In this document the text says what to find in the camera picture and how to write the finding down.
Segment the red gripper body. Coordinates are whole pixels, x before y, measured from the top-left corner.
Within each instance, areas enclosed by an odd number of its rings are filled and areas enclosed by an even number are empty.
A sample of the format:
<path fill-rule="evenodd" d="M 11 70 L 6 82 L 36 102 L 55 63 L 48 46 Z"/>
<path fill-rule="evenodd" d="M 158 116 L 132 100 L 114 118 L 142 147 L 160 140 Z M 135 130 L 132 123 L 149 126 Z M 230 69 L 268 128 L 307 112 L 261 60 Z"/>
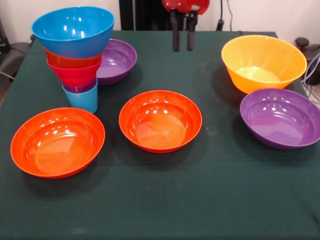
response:
<path fill-rule="evenodd" d="M 210 0 L 162 0 L 162 5 L 168 12 L 177 10 L 179 13 L 196 12 L 202 15 L 207 11 Z"/>

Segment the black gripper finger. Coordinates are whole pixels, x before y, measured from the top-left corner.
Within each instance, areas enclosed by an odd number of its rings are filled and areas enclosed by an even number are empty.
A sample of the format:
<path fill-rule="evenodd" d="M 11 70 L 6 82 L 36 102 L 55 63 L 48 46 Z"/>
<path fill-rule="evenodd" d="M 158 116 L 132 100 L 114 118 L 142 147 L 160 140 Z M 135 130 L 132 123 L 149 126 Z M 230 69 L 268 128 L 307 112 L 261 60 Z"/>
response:
<path fill-rule="evenodd" d="M 196 11 L 190 11 L 186 16 L 187 46 L 188 51 L 192 51 L 195 45 L 195 30 L 198 23 L 198 14 Z"/>
<path fill-rule="evenodd" d="M 172 50 L 179 52 L 180 50 L 180 32 L 179 32 L 179 14 L 177 10 L 170 11 L 170 22 L 172 25 Z"/>

